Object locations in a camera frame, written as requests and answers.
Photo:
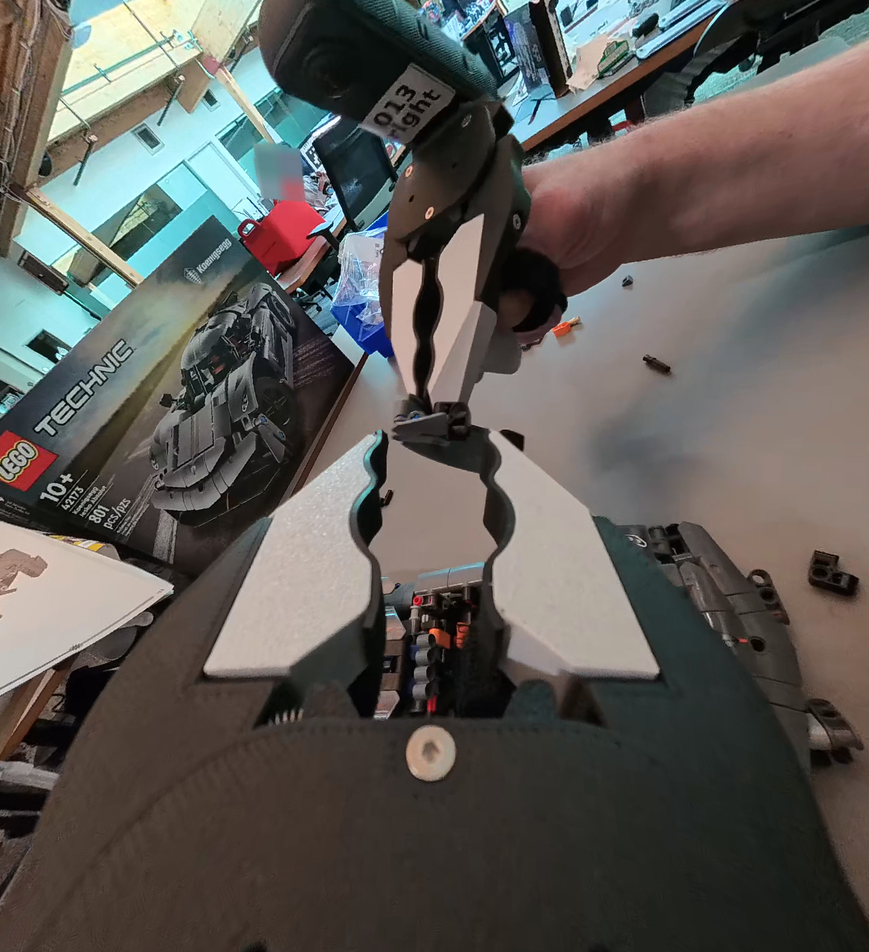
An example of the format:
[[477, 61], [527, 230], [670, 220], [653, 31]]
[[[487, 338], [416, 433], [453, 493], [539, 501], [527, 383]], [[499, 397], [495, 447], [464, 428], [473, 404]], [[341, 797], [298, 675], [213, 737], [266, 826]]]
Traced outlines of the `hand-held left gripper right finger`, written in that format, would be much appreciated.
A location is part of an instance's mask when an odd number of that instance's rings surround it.
[[661, 672], [590, 511], [497, 431], [483, 436], [485, 569], [512, 682], [653, 682]]

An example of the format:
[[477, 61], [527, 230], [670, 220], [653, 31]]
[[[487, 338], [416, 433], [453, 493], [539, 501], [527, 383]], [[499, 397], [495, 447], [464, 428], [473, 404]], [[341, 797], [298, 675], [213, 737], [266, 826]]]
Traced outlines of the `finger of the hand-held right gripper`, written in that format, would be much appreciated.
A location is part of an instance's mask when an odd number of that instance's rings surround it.
[[440, 258], [406, 258], [393, 269], [389, 336], [404, 390], [422, 410], [432, 410], [433, 331], [441, 316]]
[[469, 402], [497, 324], [496, 311], [477, 292], [484, 222], [485, 216], [478, 215], [461, 225], [438, 260], [442, 302], [431, 336], [428, 377], [434, 406]]

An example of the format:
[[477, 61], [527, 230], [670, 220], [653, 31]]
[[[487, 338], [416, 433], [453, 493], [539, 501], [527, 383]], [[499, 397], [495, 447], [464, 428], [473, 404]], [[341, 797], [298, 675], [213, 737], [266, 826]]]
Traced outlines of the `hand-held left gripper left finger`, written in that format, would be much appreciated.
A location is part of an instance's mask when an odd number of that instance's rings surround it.
[[380, 490], [389, 439], [370, 433], [274, 511], [204, 663], [217, 680], [354, 683], [384, 640]]

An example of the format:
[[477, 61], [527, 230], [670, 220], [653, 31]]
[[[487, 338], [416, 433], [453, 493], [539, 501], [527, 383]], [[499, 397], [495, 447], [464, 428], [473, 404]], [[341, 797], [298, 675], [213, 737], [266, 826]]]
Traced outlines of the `grey lego wedge assembly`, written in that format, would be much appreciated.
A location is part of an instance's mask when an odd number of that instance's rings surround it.
[[392, 435], [394, 440], [406, 445], [446, 446], [466, 439], [471, 426], [467, 404], [454, 402], [429, 406], [411, 395], [396, 408]]

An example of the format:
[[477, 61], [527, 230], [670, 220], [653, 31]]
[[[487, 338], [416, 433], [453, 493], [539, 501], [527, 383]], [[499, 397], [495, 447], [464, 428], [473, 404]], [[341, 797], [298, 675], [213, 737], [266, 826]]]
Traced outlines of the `grey lego car model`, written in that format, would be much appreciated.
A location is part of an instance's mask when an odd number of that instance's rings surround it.
[[[864, 747], [833, 702], [807, 697], [785, 604], [770, 574], [743, 574], [693, 523], [619, 526], [629, 542], [683, 589], [760, 688], [796, 751], [811, 766], [848, 764]], [[484, 563], [429, 571], [389, 584], [383, 675], [373, 716], [455, 713], [464, 642], [477, 620]]]

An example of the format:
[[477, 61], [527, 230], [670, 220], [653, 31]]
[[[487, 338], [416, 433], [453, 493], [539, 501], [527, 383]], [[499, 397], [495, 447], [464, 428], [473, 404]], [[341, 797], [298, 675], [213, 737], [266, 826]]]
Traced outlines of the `person's right forearm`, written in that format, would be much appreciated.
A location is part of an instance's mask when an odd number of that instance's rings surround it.
[[625, 261], [869, 225], [869, 40], [622, 144]]

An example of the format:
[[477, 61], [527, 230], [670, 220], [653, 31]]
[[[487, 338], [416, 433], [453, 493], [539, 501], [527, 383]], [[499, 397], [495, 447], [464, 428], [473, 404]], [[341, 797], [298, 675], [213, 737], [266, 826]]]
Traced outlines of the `black holed lego connector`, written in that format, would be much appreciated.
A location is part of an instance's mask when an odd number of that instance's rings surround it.
[[846, 572], [837, 554], [814, 550], [808, 568], [809, 585], [846, 598], [857, 594], [860, 579]]

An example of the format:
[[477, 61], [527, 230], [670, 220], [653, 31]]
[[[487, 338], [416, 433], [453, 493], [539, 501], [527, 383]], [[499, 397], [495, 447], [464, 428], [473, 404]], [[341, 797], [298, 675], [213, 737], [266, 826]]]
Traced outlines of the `person's right hand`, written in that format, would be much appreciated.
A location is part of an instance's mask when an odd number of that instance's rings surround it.
[[632, 261], [634, 183], [610, 145], [531, 164], [523, 183], [531, 207], [521, 244], [558, 268], [568, 297]]

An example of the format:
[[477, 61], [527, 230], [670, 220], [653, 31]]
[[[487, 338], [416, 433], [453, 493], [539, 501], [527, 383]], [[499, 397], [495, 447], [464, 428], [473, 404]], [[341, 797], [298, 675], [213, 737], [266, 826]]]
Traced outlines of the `blue plastic bin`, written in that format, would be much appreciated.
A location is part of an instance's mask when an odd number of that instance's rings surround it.
[[337, 323], [367, 354], [393, 357], [393, 346], [386, 333], [381, 306], [376, 297], [364, 298], [349, 292], [336, 292], [332, 314]]

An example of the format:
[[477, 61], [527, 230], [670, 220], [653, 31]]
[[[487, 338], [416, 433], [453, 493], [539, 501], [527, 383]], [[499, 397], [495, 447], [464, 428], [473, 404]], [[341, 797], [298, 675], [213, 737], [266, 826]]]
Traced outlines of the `clear plastic bags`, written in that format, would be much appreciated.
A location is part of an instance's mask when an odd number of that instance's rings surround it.
[[360, 327], [369, 330], [383, 324], [379, 281], [386, 232], [386, 223], [375, 224], [341, 240], [340, 273], [332, 304], [337, 321], [354, 318]]

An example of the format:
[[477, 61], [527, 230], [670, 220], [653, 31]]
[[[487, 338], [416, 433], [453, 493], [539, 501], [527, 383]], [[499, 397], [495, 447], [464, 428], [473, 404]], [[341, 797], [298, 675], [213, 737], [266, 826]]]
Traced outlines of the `black office chair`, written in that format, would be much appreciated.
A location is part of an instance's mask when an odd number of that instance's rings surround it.
[[348, 227], [363, 232], [388, 209], [398, 175], [384, 141], [337, 117], [313, 141]]

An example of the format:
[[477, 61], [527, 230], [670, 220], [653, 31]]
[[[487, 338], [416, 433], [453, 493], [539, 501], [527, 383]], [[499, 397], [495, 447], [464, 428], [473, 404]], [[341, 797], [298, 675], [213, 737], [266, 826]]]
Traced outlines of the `red bag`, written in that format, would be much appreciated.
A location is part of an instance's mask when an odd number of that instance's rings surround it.
[[299, 261], [316, 238], [334, 242], [332, 223], [304, 200], [277, 201], [265, 217], [244, 220], [237, 234], [274, 278]]

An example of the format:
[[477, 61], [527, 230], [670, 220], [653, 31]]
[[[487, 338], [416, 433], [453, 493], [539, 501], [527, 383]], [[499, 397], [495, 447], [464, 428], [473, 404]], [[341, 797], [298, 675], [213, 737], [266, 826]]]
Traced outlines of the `cluttered background desk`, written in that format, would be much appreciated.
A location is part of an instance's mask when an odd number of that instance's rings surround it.
[[587, 89], [572, 91], [561, 98], [544, 98], [535, 105], [523, 102], [512, 134], [527, 152], [553, 149], [563, 144], [570, 132], [584, 132], [625, 110], [640, 104], [643, 92], [663, 73], [685, 66], [692, 58], [707, 26], [726, 2], [687, 2], [687, 15], [646, 45], [649, 56], [633, 54], [616, 73], [595, 80]]

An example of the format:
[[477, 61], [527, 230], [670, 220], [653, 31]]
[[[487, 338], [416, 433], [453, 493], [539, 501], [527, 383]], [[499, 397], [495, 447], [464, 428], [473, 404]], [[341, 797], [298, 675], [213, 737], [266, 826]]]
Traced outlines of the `dark car picture box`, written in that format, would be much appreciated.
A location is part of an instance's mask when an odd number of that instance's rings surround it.
[[0, 520], [202, 573], [305, 482], [356, 378], [216, 218], [0, 421]]

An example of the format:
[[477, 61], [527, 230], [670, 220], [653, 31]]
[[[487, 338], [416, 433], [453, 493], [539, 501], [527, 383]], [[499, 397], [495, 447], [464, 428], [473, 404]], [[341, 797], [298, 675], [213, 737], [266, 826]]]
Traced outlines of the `white instruction booklet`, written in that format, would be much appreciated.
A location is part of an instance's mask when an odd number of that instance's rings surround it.
[[172, 592], [119, 559], [0, 522], [0, 696]]

